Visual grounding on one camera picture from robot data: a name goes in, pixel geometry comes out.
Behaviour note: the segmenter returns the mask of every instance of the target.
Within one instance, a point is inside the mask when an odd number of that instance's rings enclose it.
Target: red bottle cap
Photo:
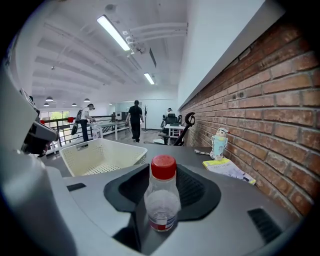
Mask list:
[[[176,174],[176,170],[176,160],[170,155],[157,155],[151,161],[152,176],[158,180],[172,179]]]

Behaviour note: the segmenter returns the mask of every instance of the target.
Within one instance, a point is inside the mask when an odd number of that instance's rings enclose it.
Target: yellow notebook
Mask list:
[[[240,179],[254,185],[256,180],[249,174],[240,170],[231,160],[223,158],[220,161],[211,160],[202,162],[204,167],[210,172],[230,176],[236,179]]]

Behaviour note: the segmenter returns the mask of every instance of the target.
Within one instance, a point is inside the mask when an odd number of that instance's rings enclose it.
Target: fluorescent light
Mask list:
[[[96,21],[113,37],[114,40],[116,40],[116,42],[122,47],[122,49],[124,49],[125,51],[130,50],[127,42],[122,38],[114,25],[110,22],[110,20],[108,20],[105,15],[102,15]]]
[[[149,83],[154,85],[155,82],[152,80],[151,76],[149,75],[149,73],[144,73],[144,76],[146,77],[146,79],[148,79]]]
[[[48,98],[46,98],[46,100],[45,100],[46,102],[53,102],[54,101],[54,99],[52,98],[52,97],[48,97]]]

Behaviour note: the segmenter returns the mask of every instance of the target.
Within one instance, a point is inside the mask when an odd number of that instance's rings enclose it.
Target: brick wall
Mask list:
[[[195,112],[187,146],[211,146],[227,128],[224,155],[299,217],[320,185],[320,68],[302,33],[281,18],[180,110]]]

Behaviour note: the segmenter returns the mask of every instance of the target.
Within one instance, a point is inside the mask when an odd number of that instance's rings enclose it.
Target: small figurine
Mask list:
[[[219,128],[214,136],[211,137],[212,140],[212,151],[210,152],[210,157],[213,160],[222,160],[224,157],[224,149],[228,143],[228,130],[225,128]]]

